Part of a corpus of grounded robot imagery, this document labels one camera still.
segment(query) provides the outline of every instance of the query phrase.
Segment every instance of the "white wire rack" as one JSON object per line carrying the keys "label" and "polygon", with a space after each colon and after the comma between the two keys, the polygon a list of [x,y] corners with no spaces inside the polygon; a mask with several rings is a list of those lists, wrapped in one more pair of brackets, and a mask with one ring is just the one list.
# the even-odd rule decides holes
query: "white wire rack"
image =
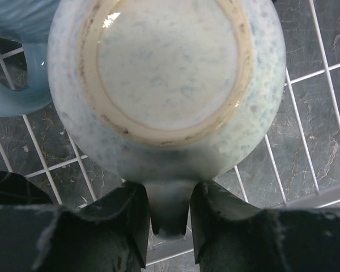
{"label": "white wire rack", "polygon": [[[340,184],[330,186],[326,189],[320,189],[319,188],[318,180],[316,178],[315,170],[314,170],[314,167],[313,167],[313,164],[312,164],[312,159],[311,159],[311,156],[310,156],[309,147],[307,145],[304,129],[303,129],[303,126],[301,124],[300,114],[299,114],[299,111],[298,111],[298,106],[296,104],[296,99],[295,99],[295,95],[294,95],[294,91],[293,91],[293,87],[292,87],[293,84],[295,84],[295,83],[301,82],[303,80],[306,80],[306,79],[309,79],[309,78],[312,78],[312,77],[315,77],[315,76],[318,76],[318,75],[321,75],[321,74],[325,74],[327,81],[328,81],[329,91],[330,91],[330,94],[331,94],[331,100],[332,100],[332,103],[333,103],[333,108],[334,108],[334,111],[335,111],[338,128],[339,128],[339,131],[340,131],[340,114],[339,114],[337,100],[336,100],[336,97],[335,97],[333,81],[332,81],[332,78],[331,78],[331,75],[330,75],[330,71],[335,70],[337,68],[340,68],[340,63],[338,63],[336,65],[332,65],[332,66],[328,65],[328,60],[327,60],[325,48],[324,48],[324,45],[323,45],[323,42],[322,42],[320,27],[319,27],[319,24],[318,24],[316,10],[315,10],[313,0],[309,0],[309,5],[310,5],[310,8],[311,8],[311,14],[312,14],[314,26],[315,26],[315,29],[316,29],[318,43],[320,45],[320,51],[321,51],[321,54],[322,54],[324,69],[310,73],[310,74],[307,74],[307,75],[304,75],[304,76],[301,76],[301,77],[298,77],[296,79],[290,79],[289,73],[288,73],[288,71],[286,71],[285,86],[288,87],[288,91],[289,91],[290,96],[291,96],[292,106],[293,106],[293,109],[294,109],[294,112],[295,112],[295,115],[296,115],[297,125],[298,125],[298,128],[300,130],[301,140],[302,140],[303,147],[305,149],[305,154],[306,154],[308,166],[309,166],[309,169],[310,169],[310,172],[311,172],[312,181],[313,181],[313,184],[314,184],[314,187],[315,187],[315,192],[307,194],[303,197],[299,197],[297,199],[293,199],[293,200],[290,200],[290,201],[287,200],[286,192],[285,192],[285,190],[282,186],[281,178],[280,178],[280,175],[279,175],[279,172],[278,172],[278,169],[277,169],[277,162],[274,159],[274,155],[273,155],[273,151],[272,151],[272,145],[269,141],[268,136],[265,135],[264,140],[265,140],[265,143],[266,143],[266,147],[267,147],[267,150],[268,150],[268,153],[269,153],[269,156],[270,156],[270,160],[271,160],[271,163],[272,163],[272,166],[273,166],[273,171],[275,173],[276,181],[277,181],[277,184],[275,184],[274,186],[279,187],[280,193],[282,195],[282,201],[283,201],[283,203],[274,206],[275,208],[276,207],[277,208],[278,207],[326,207],[326,206],[332,205],[334,203],[340,202]],[[12,82],[12,79],[10,78],[7,67],[6,67],[5,62],[3,60],[5,58],[11,57],[15,54],[21,53],[22,51],[23,51],[22,48],[18,48],[18,49],[10,51],[8,53],[0,54],[0,65],[2,67],[2,70],[3,70],[3,72],[4,72],[4,74],[7,78],[7,81],[9,83],[9,86],[10,86],[11,89],[14,89],[14,84]],[[33,172],[33,173],[29,173],[29,174],[26,175],[26,177],[31,178],[31,177],[35,177],[35,176],[38,176],[38,175],[45,173],[46,176],[48,177],[48,180],[50,182],[50,185],[53,189],[54,195],[55,195],[58,203],[62,204],[63,202],[62,202],[61,196],[60,196],[60,194],[59,194],[59,192],[56,188],[56,185],[53,181],[51,171],[55,170],[57,168],[64,167],[64,166],[69,165],[69,164],[78,163],[79,166],[80,166],[80,169],[82,170],[84,180],[87,183],[87,186],[89,188],[89,191],[90,191],[90,194],[91,194],[93,200],[94,201],[97,200],[96,195],[94,193],[94,189],[91,185],[91,182],[88,178],[88,174],[87,174],[86,169],[85,169],[83,162],[82,162],[82,160],[85,160],[88,157],[86,155],[80,155],[78,148],[75,145],[75,143],[73,142],[73,140],[70,138],[70,143],[71,143],[73,150],[75,152],[75,158],[67,160],[67,161],[59,163],[59,164],[47,165],[47,163],[44,159],[43,153],[41,152],[38,141],[37,141],[37,139],[36,139],[36,137],[33,133],[32,127],[31,127],[31,125],[28,121],[27,116],[23,116],[23,120],[24,120],[25,125],[28,129],[28,132],[30,134],[30,137],[32,139],[32,142],[35,146],[36,152],[37,152],[37,154],[40,158],[40,161],[41,161],[41,164],[42,164],[42,167],[43,167],[42,170],[39,170],[39,171],[36,171],[36,172]],[[8,157],[7,157],[7,155],[4,151],[4,148],[1,145],[1,142],[0,142],[0,154],[1,154],[2,159],[3,159],[3,161],[4,161],[4,163],[7,167],[7,170],[9,172],[12,172],[12,167],[11,167],[10,162],[8,160]],[[235,170],[235,173],[236,173],[237,180],[239,182],[241,193],[242,193],[244,199],[248,202],[247,192],[244,188],[240,171],[239,171],[237,166],[235,167],[234,170]],[[192,250],[193,250],[193,240],[192,240],[192,237],[191,237],[191,234],[190,234],[190,235],[186,235],[184,237],[184,239],[182,239],[181,241],[166,242],[166,243],[154,246],[151,249],[151,251],[149,251],[149,253],[148,253],[147,264],[150,265],[150,264],[154,264],[154,263],[157,263],[157,262],[160,262],[160,261],[164,261],[164,260],[167,260],[169,258],[176,257],[176,256],[179,256],[179,255],[191,252]]]}

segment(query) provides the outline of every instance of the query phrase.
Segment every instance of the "wire grid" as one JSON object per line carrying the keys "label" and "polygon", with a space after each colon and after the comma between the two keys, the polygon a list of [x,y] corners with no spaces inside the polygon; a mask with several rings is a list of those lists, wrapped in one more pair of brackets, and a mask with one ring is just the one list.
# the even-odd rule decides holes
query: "wire grid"
{"label": "wire grid", "polygon": [[[312,13],[312,18],[313,18],[314,26],[315,26],[315,29],[316,29],[317,39],[318,39],[318,43],[319,43],[319,46],[320,46],[320,51],[321,51],[321,54],[322,54],[322,60],[323,60],[323,63],[324,63],[324,69],[321,69],[319,71],[316,71],[316,72],[313,72],[313,73],[310,73],[310,74],[307,74],[307,75],[304,75],[304,76],[301,76],[301,77],[298,77],[298,78],[292,79],[292,80],[290,79],[290,75],[288,73],[288,70],[286,69],[286,83],[285,83],[285,86],[288,87],[288,91],[289,91],[290,96],[291,96],[292,106],[294,108],[294,112],[295,112],[296,120],[297,120],[297,125],[299,127],[300,134],[301,134],[301,140],[302,140],[302,143],[303,143],[303,147],[305,149],[305,154],[306,154],[306,157],[307,157],[308,165],[309,165],[310,170],[311,170],[311,175],[312,175],[312,180],[313,180],[313,183],[314,183],[314,187],[316,189],[315,193],[316,193],[317,196],[319,196],[320,194],[322,194],[324,191],[326,191],[329,188],[326,188],[326,189],[323,189],[323,190],[320,190],[320,188],[319,188],[318,181],[317,181],[316,175],[315,175],[315,170],[314,170],[314,167],[313,167],[313,164],[312,164],[312,159],[311,159],[311,156],[310,156],[310,153],[309,153],[309,148],[308,148],[307,141],[306,141],[306,138],[305,138],[305,133],[304,133],[304,130],[303,130],[303,126],[301,124],[300,114],[299,114],[299,111],[298,111],[298,106],[296,104],[295,95],[294,95],[294,91],[293,91],[292,85],[297,83],[297,82],[301,82],[303,80],[315,77],[317,75],[325,74],[326,78],[328,80],[328,86],[329,86],[329,91],[330,91],[330,94],[331,94],[331,100],[332,100],[332,103],[333,103],[333,108],[334,108],[334,111],[335,111],[335,115],[336,115],[339,131],[340,131],[340,114],[339,114],[338,105],[337,105],[337,101],[336,101],[336,97],[335,97],[335,92],[334,92],[332,78],[331,78],[331,75],[330,75],[330,71],[335,70],[337,68],[340,68],[340,63],[338,63],[336,65],[333,65],[333,66],[329,66],[328,65],[328,60],[327,60],[325,48],[324,48],[324,45],[323,45],[323,42],[322,42],[320,26],[318,24],[316,10],[315,10],[315,6],[314,6],[314,3],[313,3],[313,0],[309,0],[309,5],[310,5],[310,8],[311,8],[311,13]],[[9,84],[9,86],[10,86],[10,88],[12,90],[15,89],[14,88],[14,84],[12,82],[12,79],[10,78],[10,75],[8,73],[6,64],[5,64],[5,62],[3,60],[5,58],[11,57],[13,55],[19,54],[22,51],[23,51],[23,48],[18,48],[18,49],[10,51],[8,53],[0,54],[0,65],[1,65],[1,68],[2,68],[2,70],[3,70],[3,72],[4,72],[5,76],[6,76],[8,84]],[[83,173],[84,179],[86,181],[86,184],[87,184],[87,186],[88,186],[88,188],[90,190],[90,194],[91,194],[91,196],[92,196],[94,201],[97,200],[97,198],[95,196],[95,193],[94,193],[94,189],[93,189],[93,187],[91,185],[91,182],[90,182],[90,180],[88,178],[88,174],[87,174],[86,169],[85,169],[85,167],[83,165],[83,162],[82,162],[82,160],[87,159],[88,156],[87,155],[82,155],[81,156],[79,154],[79,151],[78,151],[78,148],[77,148],[76,144],[69,137],[70,143],[71,143],[71,145],[73,147],[73,150],[75,152],[75,158],[67,160],[67,161],[62,162],[62,163],[58,163],[58,164],[55,164],[55,165],[48,166],[46,164],[45,160],[44,160],[43,153],[40,150],[40,146],[39,146],[39,144],[37,142],[37,139],[36,139],[36,137],[35,137],[35,135],[33,133],[32,127],[31,127],[31,125],[30,125],[30,123],[28,121],[27,116],[23,115],[22,118],[23,118],[23,120],[25,122],[25,125],[26,125],[26,127],[28,129],[28,132],[30,134],[32,142],[33,142],[33,144],[35,146],[36,152],[37,152],[37,154],[38,154],[38,156],[40,158],[41,164],[43,166],[42,170],[30,173],[30,174],[26,175],[26,178],[35,177],[35,176],[38,176],[40,174],[45,173],[47,178],[48,178],[48,180],[49,180],[49,182],[50,182],[50,185],[51,185],[51,187],[53,189],[54,195],[55,195],[58,203],[61,205],[63,202],[62,202],[61,196],[58,193],[58,190],[56,188],[56,185],[55,185],[55,183],[53,181],[53,178],[52,178],[52,175],[51,175],[50,172],[52,170],[55,170],[57,168],[61,168],[63,166],[66,166],[66,165],[69,165],[69,164],[72,164],[72,163],[79,163],[79,166],[80,166],[80,168],[82,170],[82,173]],[[279,186],[280,193],[282,195],[283,203],[281,205],[278,205],[278,207],[282,207],[282,206],[283,207],[287,207],[289,205],[290,201],[287,201],[287,199],[286,199],[285,190],[284,190],[284,188],[282,186],[281,178],[279,176],[279,172],[278,172],[278,169],[277,169],[277,163],[276,163],[276,161],[274,159],[273,151],[272,151],[272,148],[271,148],[271,143],[270,143],[269,138],[268,138],[267,135],[265,135],[264,140],[265,140],[266,147],[267,147],[270,159],[271,159],[271,163],[272,163],[272,166],[273,166],[273,171],[274,171],[275,176],[276,176],[277,184],[275,186]],[[9,172],[12,172],[12,167],[10,165],[10,162],[9,162],[9,160],[7,158],[7,155],[6,155],[5,151],[4,151],[1,143],[0,143],[0,154],[1,154],[2,159],[3,159],[3,161],[4,161],[4,163],[5,163],[6,167],[7,167],[7,170]],[[239,182],[241,193],[242,193],[245,201],[248,202],[247,193],[246,193],[246,191],[244,189],[244,185],[243,185],[243,182],[242,182],[242,178],[241,178],[238,166],[235,166],[234,169],[235,169],[237,180]],[[335,188],[338,187],[336,189],[338,189],[340,191],[340,186],[339,185],[334,185],[333,187],[335,187]],[[295,203],[297,201],[298,201],[298,199],[294,199],[294,200],[292,200],[292,203]],[[325,204],[324,206],[328,206],[328,205],[331,205],[331,204],[337,203],[337,202],[340,202],[340,198],[338,198],[338,196],[334,196],[334,199],[332,201],[329,201],[329,203]],[[176,256],[179,256],[181,254],[185,254],[185,253],[188,253],[188,252],[191,252],[191,251],[192,251],[192,249],[188,249],[188,250],[183,250],[182,252],[180,252],[178,254],[173,254],[171,256],[164,256],[163,258],[158,258],[156,261],[148,262],[148,265],[149,264],[154,264],[154,263],[159,262],[159,261],[166,260],[166,259],[171,258],[171,257],[176,257]]]}

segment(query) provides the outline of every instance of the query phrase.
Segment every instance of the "speckled blue vase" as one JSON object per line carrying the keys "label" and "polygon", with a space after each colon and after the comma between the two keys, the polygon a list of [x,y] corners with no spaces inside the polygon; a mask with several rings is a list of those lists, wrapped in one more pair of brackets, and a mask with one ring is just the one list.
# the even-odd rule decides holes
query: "speckled blue vase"
{"label": "speckled blue vase", "polygon": [[10,90],[0,84],[0,117],[41,109],[51,102],[47,75],[47,41],[59,0],[0,0],[0,37],[23,44],[27,85]]}
{"label": "speckled blue vase", "polygon": [[65,128],[103,168],[145,186],[164,236],[184,234],[197,182],[261,141],[286,73],[271,0],[66,0],[48,50]]}

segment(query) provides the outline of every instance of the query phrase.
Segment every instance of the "speckled glaze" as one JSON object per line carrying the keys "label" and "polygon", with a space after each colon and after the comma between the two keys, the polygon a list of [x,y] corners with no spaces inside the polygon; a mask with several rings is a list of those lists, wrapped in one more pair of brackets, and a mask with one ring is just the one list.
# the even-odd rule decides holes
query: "speckled glaze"
{"label": "speckled glaze", "polygon": [[224,103],[236,79],[238,50],[215,1],[165,0],[161,8],[157,2],[129,0],[108,16],[98,71],[108,96],[130,119],[181,130]]}
{"label": "speckled glaze", "polygon": [[[112,2],[113,6],[118,4],[117,1]],[[158,2],[158,8],[161,9],[161,0]],[[218,4],[221,2],[227,5],[227,0],[217,1]],[[211,124],[194,130],[186,128],[182,133],[173,130],[155,131],[154,138],[149,141],[143,141],[148,132],[141,134],[137,128],[118,127],[115,124],[117,116],[106,115],[111,109],[98,106],[106,100],[98,98],[100,94],[93,88],[96,82],[83,82],[83,79],[91,79],[88,75],[97,74],[98,77],[104,73],[98,73],[93,69],[95,66],[90,64],[90,58],[79,54],[86,50],[89,56],[95,56],[92,58],[94,61],[97,60],[97,53],[91,55],[91,52],[98,49],[86,46],[94,44],[93,41],[88,42],[88,37],[94,32],[90,32],[90,24],[96,23],[96,19],[93,20],[96,18],[94,14],[104,9],[103,3],[101,0],[62,1],[49,37],[49,83],[54,104],[64,126],[78,146],[103,168],[124,179],[140,182],[211,179],[243,160],[267,132],[283,92],[286,54],[281,25],[272,2],[229,1],[233,5],[229,14],[238,12],[243,15],[243,30],[250,35],[249,45],[243,45],[240,40],[237,46],[238,50],[251,48],[251,52],[239,54],[238,57],[237,75],[247,75],[246,72],[249,72],[249,77],[242,76],[234,83],[239,83],[240,86],[245,83],[244,88],[234,88],[233,85],[230,91],[230,95],[238,92],[236,98],[239,99],[232,99],[229,108],[228,104],[222,105],[224,108],[219,108],[216,112],[219,118]],[[110,11],[103,11],[104,19]],[[97,27],[102,28],[102,25],[103,21]],[[231,26],[233,29],[240,27],[234,25],[234,22]],[[244,65],[244,71],[240,70],[239,65]],[[189,141],[186,138],[187,133],[194,133]],[[156,141],[166,139],[166,135],[171,139],[181,135],[182,139],[176,138],[178,141],[174,142]]]}

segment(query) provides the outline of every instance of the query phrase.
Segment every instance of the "dark marble surface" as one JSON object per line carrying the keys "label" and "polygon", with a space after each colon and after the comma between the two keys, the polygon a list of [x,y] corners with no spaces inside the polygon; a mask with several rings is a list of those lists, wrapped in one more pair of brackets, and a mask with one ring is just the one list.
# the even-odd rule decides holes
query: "dark marble surface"
{"label": "dark marble surface", "polygon": [[328,63],[340,63],[340,0],[316,0],[315,9]]}
{"label": "dark marble surface", "polygon": [[149,265],[143,272],[199,272],[199,265],[195,264],[193,252],[175,258]]}
{"label": "dark marble surface", "polygon": [[287,67],[291,80],[323,69],[308,0],[278,0],[275,7],[286,42]]}
{"label": "dark marble surface", "polygon": [[[329,65],[340,63],[340,0],[315,0],[315,8]],[[278,0],[276,10],[284,30],[291,79],[323,69],[308,1]],[[1,53],[17,47],[18,44],[0,40]],[[22,87],[26,82],[23,55],[7,58],[5,63],[15,87]],[[340,68],[331,71],[331,77],[340,111]],[[0,80],[7,84],[1,67]],[[321,74],[295,83],[292,87],[320,189],[339,184],[340,132],[326,76]],[[28,119],[48,166],[75,158],[69,138],[52,104],[30,114]],[[314,192],[315,186],[288,87],[284,89],[282,103],[268,137],[286,198],[295,199]],[[15,172],[27,175],[43,168],[22,117],[0,118],[0,141]],[[84,159],[83,164],[98,198],[121,183],[119,177],[104,171],[90,159]],[[238,168],[250,203],[259,207],[282,203],[265,140]],[[0,170],[5,169],[0,156]],[[77,162],[52,170],[51,174],[65,205],[78,209],[92,202]],[[243,198],[234,169],[215,180]],[[45,173],[31,177],[30,181],[56,201]],[[152,245],[163,242],[150,233],[149,250]],[[199,267],[194,264],[193,254],[188,253],[149,266],[146,271],[199,271]]]}

